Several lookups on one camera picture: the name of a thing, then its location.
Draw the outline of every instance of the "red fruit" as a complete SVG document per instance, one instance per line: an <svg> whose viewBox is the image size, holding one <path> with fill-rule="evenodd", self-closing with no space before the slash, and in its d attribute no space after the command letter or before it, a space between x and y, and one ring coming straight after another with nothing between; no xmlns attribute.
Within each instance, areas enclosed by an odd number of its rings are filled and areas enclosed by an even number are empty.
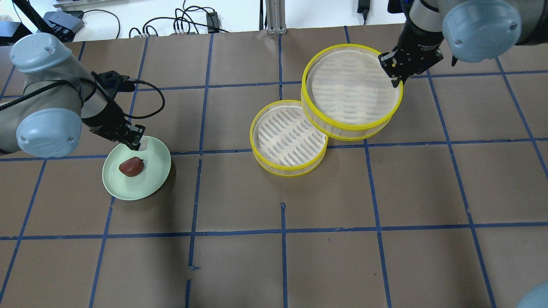
<svg viewBox="0 0 548 308"><path fill-rule="evenodd" d="M120 172L123 173L125 176L132 177L141 173L144 168L145 163L142 162L142 159L134 156L127 161L121 163L118 167L118 170L120 170Z"/></svg>

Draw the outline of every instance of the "blue tape grid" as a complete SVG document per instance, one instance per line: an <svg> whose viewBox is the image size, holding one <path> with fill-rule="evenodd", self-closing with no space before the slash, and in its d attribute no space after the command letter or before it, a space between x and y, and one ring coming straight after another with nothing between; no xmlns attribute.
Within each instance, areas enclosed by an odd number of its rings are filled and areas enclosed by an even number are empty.
<svg viewBox="0 0 548 308"><path fill-rule="evenodd" d="M344 26L344 33L346 36L346 43L350 44L350 35L348 33L347 26ZM380 224L379 208L377 207L376 194L375 194L375 183L373 181L373 171L371 169L371 160L369 156L369 145L366 139L363 140L363 148L365 149L365 154L366 154L367 175L369 179L369 188L371 189L371 199L373 201L373 213L375 215L375 230L377 233L377 242L379 244L380 266L383 272L386 305L388 308L392 308L392 299L390 298L390 286L388 283L388 273L386 271L386 259L384 257L383 230Z"/></svg>
<svg viewBox="0 0 548 308"><path fill-rule="evenodd" d="M447 131L445 120L443 119L443 114L442 114L441 107L439 105L438 96L436 95L436 90L434 88L434 83L432 82L432 78L430 77L430 70L426 71L426 75L428 76L428 82L430 84L430 89L432 90L432 95L434 97L434 102L436 103L436 109L438 111L439 120L441 121L441 124L442 124L442 127L443 127L443 134L446 137L447 148L449 149L449 154L451 156L451 161L453 162L453 168L455 169L456 179L457 179L457 182L459 184L461 197L463 198L464 208L466 210L466 215L468 217L468 223L470 225L470 230L472 232L472 239L474 241L474 246L476 247L476 253L478 255L479 266L481 268L482 275L483 275L483 280L484 280L486 288L487 288L487 294L489 296L489 301L491 303L491 307L496 308L495 298L493 297L493 291L491 289L491 284L489 282L489 277L487 275L487 270L485 268L485 263L483 261L483 255L482 255L480 244L479 244L479 241L478 241L478 238L477 238L476 228L473 226L474 223L473 223L473 219L472 219L472 214L468 211L468 200L466 199L466 193L464 192L463 181L460 177L459 167L458 167L457 162L456 162L455 153L453 152L453 146L452 146L451 139L449 138L449 133Z"/></svg>
<svg viewBox="0 0 548 308"><path fill-rule="evenodd" d="M345 26L345 37L347 43L350 43L350 36L348 33L348 29ZM206 110L207 110L207 94L209 88L228 88L228 87L251 87L251 86L263 86L263 85L279 85L279 98L283 99L283 92L282 87L285 84L300 84L300 81L288 81L284 82L282 78L282 36L278 36L278 63L279 63L279 81L278 82L267 82L267 83L243 83L243 84L221 84L221 85L209 85L209 74L210 74L210 66L211 66L211 57L212 57L212 49L213 49L213 38L214 35L212 34L210 37L210 43L209 43L209 53L208 53L208 65L207 65L207 74L206 74L206 82L204 86L190 86L190 87L165 87L160 88L161 90L183 90L183 89L204 89L204 103L203 103L203 110L202 110L202 125L201 125L201 133L200 133L200 148L199 151L190 151L190 152L172 152L173 156L177 155L210 155L210 154L221 154L221 153L239 153L239 152L250 152L251 149L228 149L228 150L214 150L214 151L204 151L203 150L203 137L204 137L204 129L205 129L205 121L206 121ZM146 49L148 46L148 38L145 39L145 44L143 48L143 53L141 57L141 63L139 68L139 74L138 78L140 78L142 73L142 67L145 61L145 55L146 55ZM80 53L78 55L78 59L80 60L85 48L85 42L82 43L82 47L80 50ZM390 289L389 289L389 281L386 271L386 262L384 258L384 249L383 249L383 242L382 242L382 231L404 231L404 230L444 230L444 229L470 229L472 232L474 244L476 246L476 252L478 254L478 259L480 262L480 266L482 269L482 274L484 277L484 281L486 284L486 288L489 294L489 300L491 302L492 308L496 308L496 303L493 298L493 293L490 287L489 278L487 276L487 271L485 268L485 264L483 262L481 249L479 246L479 242L477 239L476 231L477 228L494 228L494 227L532 227L532 226L548 226L548 221L541 221L541 222L523 222L523 223L494 223L494 224L475 224L473 222L471 214L468 212L468 204L466 200L466 194L464 192L464 187L462 185L462 181L460 178L460 173L458 170L458 165L453 153L452 145L453 144L482 144L482 143L504 143L504 142L531 142L535 148L536 154L538 155L539 162L543 168L543 171L548 178L548 170L546 167L546 163L539 151L539 148L537 146L538 142L546 142L548 141L548 138L535 138L531 132L531 129L525 119L525 116L523 115L523 112L521 110L521 107L518 103L518 100L515 97L515 94L512 91L512 88L510 86L510 83L507 79L507 75L522 75L522 74L542 74L542 73L548 73L548 70L537 70L537 71L517 71L517 72L505 72L500 60L496 59L497 64L499 66L500 72L489 72L489 73L464 73L464 74L441 74L441 75L432 75L429 71L427 71L426 75L421 76L414 76L413 78L427 78L429 80L429 84L432 90L432 95L435 99L436 107L438 109L438 115L440 117L440 121L442 122L442 127L444 130L444 134L446 136L446 141L434 141L434 142L403 142L403 143L393 143L393 144L368 144L367 141L364 141L363 145L337 145L337 146L329 146L329 149L348 149L348 148L364 148L365 155L366 155L366 162L367 162L367 171L368 171L368 177L369 177L369 184L370 189L372 192L372 199L373 199L373 207L374 207L374 213L375 213L375 226L368 226L368 227L353 227L353 228L315 228L315 229L287 229L286 228L286 217L285 217L285 204L282 203L282 209L281 209L281 217L282 217L282 227L281 229L268 229L268 230L244 230L244 231L215 231L215 232L196 232L196 220L197 220L197 211L198 211L198 198L199 198L199 186L200 186L200 173L202 168L202 160L200 159L198 162L198 172L197 172L197 179L196 179L196 194L195 194L195 207L193 211L193 218L192 218L192 231L191 232L169 232L169 233L137 233L137 234L109 234L109 225L110 225L110 219L112 215L112 205L115 201L114 198L111 200L111 204L109 207L109 212L107 215L107 219L105 222L105 229L103 234L96 234L96 235L56 235L56 236L24 236L24 231L26 224L28 222L28 218L30 216L30 212L32 209L32 205L34 203L34 199L36 197L36 193L38 191L40 181L42 178L42 175L44 173L44 169L46 166L46 163L48 160L57 160L57 159L94 159L94 158L105 158L106 155L86 155L86 156L68 156L68 157L60 157L60 158L51 158L51 159L43 159L43 158L2 158L1 161L35 161L40 160L43 161L40 173L38 175L38 179L36 182L36 186L30 201L30 204L28 206L25 219L23 221L20 233L18 236L15 237L0 237L0 241L16 241L15 249L12 255L12 259L10 260L10 264L8 266L8 271L6 273L4 282L2 284L2 289L0 291L0 303L3 298L3 294L5 292L9 276L11 274L11 271L13 269L13 265L15 263L15 259L17 256L17 252L19 250L19 245L21 241L25 240L33 240L33 239L43 239L43 240L53 240L53 239L83 239L83 238L96 238L101 239L101 248L99 252L99 258L95 270L94 275L94 282L92 286L92 294L90 296L89 301L89 307L93 307L94 302L94 296L96 291L96 285L99 279L100 274L100 268L101 268L101 262L102 262L102 256L105 250L105 244L106 240L108 238L143 238L143 237L185 237L188 236L191 239L190 249L189 249L189 266L193 266L193 248L195 244L195 238L197 236L234 236L234 235L258 235L258 234L272 234L272 233L280 233L282 235L282 268L283 268L283 302L284 307L288 307L288 291L287 291L287 249L286 249L286 234L288 233L319 233L319 232L376 232L378 235L378 242L379 242L379 253L381 257L381 267L383 270L383 279L384 279L384 285L385 285L385 293L386 293L386 300L387 300L387 306L391 307L391 298L390 298ZM8 88L8 84L13 76L13 73L15 71L15 66L12 66L12 69L10 71L10 74L6 80L6 83L4 87L2 88L2 91L0 93L0 99L16 99L21 97L21 95L5 95L5 92ZM527 130L527 133L529 135L528 139L516 139L516 140L461 140L461 141L452 141L449 139L449 135L447 132L447 127L445 126L445 122L443 120L443 114L441 111L441 108L439 106L439 102L437 100L435 88L432 82L433 78L445 78L445 77L470 77L470 76L502 76L506 86L510 92L510 95L512 97L512 100L514 101L514 104L516 105L516 109L518 113L520 114L520 117L522 119L522 122ZM130 108L130 114L133 113L133 108L135 104L135 98L137 92L145 92L145 91L151 91L153 89L149 88L137 88L134 92L133 98L132 98L132 104ZM378 207L376 204L376 195L375 195L375 187L374 187L374 179L373 179L373 171L369 159L369 148L371 147L388 147L388 146L421 146L421 145L447 145L452 161L453 166L455 169L455 175L457 177L459 188L461 191L461 195L463 198L463 203L465 206L465 210L469 219L468 224L460 224L460 225L417 225L417 226L381 226L380 220L379 220L379 213L378 213ZM189 306L189 300L190 300L190 290L191 290L191 281L187 280L186 284L186 305L185 307Z"/></svg>

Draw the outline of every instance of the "power adapter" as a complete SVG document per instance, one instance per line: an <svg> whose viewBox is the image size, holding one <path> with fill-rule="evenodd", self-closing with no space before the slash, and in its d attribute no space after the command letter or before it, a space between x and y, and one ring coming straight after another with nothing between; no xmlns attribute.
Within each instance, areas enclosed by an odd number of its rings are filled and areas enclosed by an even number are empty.
<svg viewBox="0 0 548 308"><path fill-rule="evenodd" d="M217 14L217 12L212 12L212 13L206 13L205 14L205 19L207 20L207 32L208 33L219 33L219 28L220 27L220 20L219 20L219 15Z"/></svg>

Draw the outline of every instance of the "white wall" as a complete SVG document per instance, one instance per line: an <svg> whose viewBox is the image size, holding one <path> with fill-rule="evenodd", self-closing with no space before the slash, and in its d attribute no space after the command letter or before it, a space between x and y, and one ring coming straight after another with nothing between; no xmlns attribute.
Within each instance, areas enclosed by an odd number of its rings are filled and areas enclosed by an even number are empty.
<svg viewBox="0 0 548 308"><path fill-rule="evenodd" d="M56 10L54 0L31 0L40 15ZM361 14L356 13L358 0L286 0L286 24L288 28L333 27L363 24ZM368 25L405 22L403 14L389 14L387 0L371 0ZM259 1L257 0L187 0L186 6L199 5L215 8L221 17L221 27L230 32L256 31L259 29ZM118 15L122 24L120 37L127 38L129 29L141 29L143 24L159 16L174 17L175 8L182 7L182 0L111 0L79 5L74 10L104 9ZM15 15L11 0L0 0L0 14ZM204 12L190 13L195 22L206 24ZM19 11L23 23L31 31L36 27ZM84 17L85 27L77 33L75 41L109 39L116 36L116 19L106 13L92 12ZM157 20L151 25L161 36L173 33L173 21ZM205 33L204 27L198 28Z"/></svg>

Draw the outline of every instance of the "black cable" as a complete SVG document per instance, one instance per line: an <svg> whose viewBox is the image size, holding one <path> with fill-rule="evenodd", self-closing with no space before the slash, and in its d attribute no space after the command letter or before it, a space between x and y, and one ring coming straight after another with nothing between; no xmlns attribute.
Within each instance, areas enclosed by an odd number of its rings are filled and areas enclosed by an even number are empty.
<svg viewBox="0 0 548 308"><path fill-rule="evenodd" d="M153 18L153 19L147 21L147 22L145 23L145 25L143 26L143 29L144 29L150 22L155 21L155 20L158 20L158 19L180 20L180 18L181 18L181 17L178 17L178 18L173 18L173 17L156 17L156 18ZM193 25L203 26L203 27L211 28L211 29L213 29L213 30L218 30L218 31L222 31L222 32L227 32L227 33L228 33L228 31L226 31L226 30L224 30L224 29L221 29L221 28L212 27L212 26L208 26L208 25L204 25L204 24L199 24L199 23L197 23L197 22L192 22L192 21L186 21L186 22L189 22L189 23L191 23L191 24L193 24Z"/></svg>
<svg viewBox="0 0 548 308"><path fill-rule="evenodd" d="M148 36L150 36L150 33L149 33L149 28L152 28L154 30L154 32L156 33L156 36L158 36L158 31L156 31L156 29L153 27L153 26L146 26L146 34Z"/></svg>
<svg viewBox="0 0 548 308"><path fill-rule="evenodd" d="M144 84L144 85L147 85L149 87L151 87L152 89L156 90L156 92L158 92L160 94L160 97L162 98L162 106L160 106L160 108L158 108L158 110L156 110L155 112L153 113L149 113L148 115L146 116L131 116L131 115L126 115L124 114L126 117L130 118L130 119L146 119L146 118L150 118L152 116L155 116L157 115L158 113L160 113L164 107L165 107L165 97L164 97L164 94L162 94L162 91L160 91L160 89L158 89L155 85L153 85L152 83L149 83L149 82L146 82L146 81L142 81L142 80L132 80L132 82L134 83L140 83L140 84Z"/></svg>
<svg viewBox="0 0 548 308"><path fill-rule="evenodd" d="M259 4L259 31L261 31L262 29L264 29L263 25L262 25L262 21L264 20L264 15L263 15L263 10L262 10L262 0L259 0L260 4Z"/></svg>
<svg viewBox="0 0 548 308"><path fill-rule="evenodd" d="M83 82L86 82L86 83L89 83L89 84L93 85L93 87L94 87L95 89L99 90L99 92L101 93L101 95L107 100L107 102L108 102L109 104L116 104L116 105L117 105L117 103L116 103L113 99L111 99L111 98L105 93L105 91L104 91L100 86L97 85L97 83L96 83L95 81L91 81L91 80L86 79L86 78L80 78L80 80L83 81ZM160 97L162 98L162 106L160 106L160 108L158 108L158 110L156 110L155 112L149 113L149 114L146 115L146 116L132 116L132 115L128 115L128 114L126 114L126 113L124 113L124 116L126 116L126 117L128 117L128 118L130 118L130 119L146 119L146 118L150 118L150 117L152 117L152 116L157 115L158 113L160 113L160 112L164 109L164 107L165 107L165 97L164 97L164 94L163 94L162 91L160 91L160 89L158 89L155 85L153 85L152 83L148 83L148 82L146 82L146 81L136 80L136 79L128 79L128 81L129 81L129 82L133 82L133 83L144 84L144 85L147 85L147 86L153 88L154 90L156 90L156 91L160 94Z"/></svg>
<svg viewBox="0 0 548 308"><path fill-rule="evenodd" d="M190 15L187 14L187 12L185 12L184 10L182 10L182 9L180 9L180 8L176 8L176 9L175 9L175 21L173 22L174 25L177 23L177 18L179 18L179 17L177 16L177 12L178 12L178 11L181 11L181 13L182 13L181 17L183 18L183 19L181 19L181 28L182 28L182 31L185 32L185 28L182 26L182 23L183 23L183 21L186 21L186 22L187 22L187 25L189 26L189 30L187 31L186 34L189 34L189 33L190 33L190 22L189 22L188 20L184 19L184 16L186 15L186 16L189 18L189 20L190 20L191 22L194 22L194 20L192 19L192 17L190 17ZM196 30L196 34L200 34L200 32L198 31L198 27L196 27L196 25L194 25L194 30Z"/></svg>
<svg viewBox="0 0 548 308"><path fill-rule="evenodd" d="M21 23L23 23L23 20L21 19L21 16L19 16L19 13L17 13L17 9L15 8L15 3L13 3L13 1L12 1L12 5L13 5L13 10L14 10L15 13L17 14L17 17L19 17L19 21L20 21Z"/></svg>
<svg viewBox="0 0 548 308"><path fill-rule="evenodd" d="M150 22L155 21L155 20L158 20L158 19L171 19L171 20L174 20L175 18L173 18L173 17L156 17L156 18L153 18L153 19L151 19L151 20L145 22L145 24L142 26L142 31L143 31L143 33L145 32L145 27L146 27Z"/></svg>
<svg viewBox="0 0 548 308"><path fill-rule="evenodd" d="M132 37L132 31L133 31L133 30L137 30L137 33L139 33L139 36L142 36L141 31L139 31L139 29L137 29L136 27L133 27L133 28L129 29L129 35L128 35L129 38Z"/></svg>
<svg viewBox="0 0 548 308"><path fill-rule="evenodd" d="M226 30L221 29L221 28L212 27L212 26L208 26L208 25L204 25L204 24L199 24L199 23L197 23L197 22L192 22L192 21L186 21L186 22L190 22L190 23L193 24L193 25L203 26L203 27L210 28L210 29L213 29L213 30L219 30L219 31L222 31L222 32L230 33L229 31L226 31Z"/></svg>
<svg viewBox="0 0 548 308"><path fill-rule="evenodd" d="M107 10L100 10L100 9L93 9L93 10L87 10L85 11L83 14L82 14L82 19L83 19L83 15L85 15L86 13L89 13L89 12L105 12L105 13L109 13L111 14L112 16L114 16L116 18L116 20L118 21L118 33L116 34L116 38L120 37L120 30L122 28L122 25L120 24L120 19L118 18L118 16L116 16L116 14L114 14L113 12L109 12Z"/></svg>
<svg viewBox="0 0 548 308"><path fill-rule="evenodd" d="M40 15L38 15L38 17L36 17L36 14L38 14L38 13L37 13L35 10L32 10L32 11L33 11L33 12L30 12L30 15L32 15L32 18L34 19L34 22L33 22L33 23L35 23L36 28L37 28L38 30L40 30L40 32L49 33L49 32L47 32L47 31L45 31L44 29L41 28L40 23L38 22L38 20L39 20L39 19L42 19L42 20L46 23L46 25L47 25L47 22L46 22Z"/></svg>
<svg viewBox="0 0 548 308"><path fill-rule="evenodd" d="M15 106L15 105L19 104L20 102L26 101L27 99L30 99L30 98L32 98L32 97L34 97L34 96L36 96L36 95L38 95L38 94L40 94L40 93L42 93L42 92L45 92L45 91L47 91L47 90L53 89L53 88L55 88L55 87L58 87L58 86L64 85L64 84L72 85L70 82L68 82L68 81L66 81L66 80L59 80L59 81L57 81L57 82L55 82L55 83L52 83L52 84L49 84L49 85L47 85L47 86L45 86L45 87L43 87L43 88L40 88L40 89L38 89L38 90L36 90L36 91L34 91L34 92L28 93L27 95L23 95L22 97L20 97L20 98L18 98L18 99L16 99L16 100L12 100L12 101L10 101L10 102L5 103L4 105L1 105L1 106L0 106L0 111L5 110L5 109L7 109L7 108L10 108L10 107L12 107L12 106Z"/></svg>
<svg viewBox="0 0 548 308"><path fill-rule="evenodd" d="M208 12L205 8L199 7L199 6L197 6L197 5L191 5L191 6L189 6L188 8L185 9L184 5L185 5L185 4L183 3L183 9L185 10L184 12L195 12L195 11L197 11L197 10L202 10L202 11L205 12L205 15L206 15L207 17L209 17L209 19L211 20L211 24L212 24L212 25L215 25L215 21L213 20L213 16L209 15L209 12Z"/></svg>

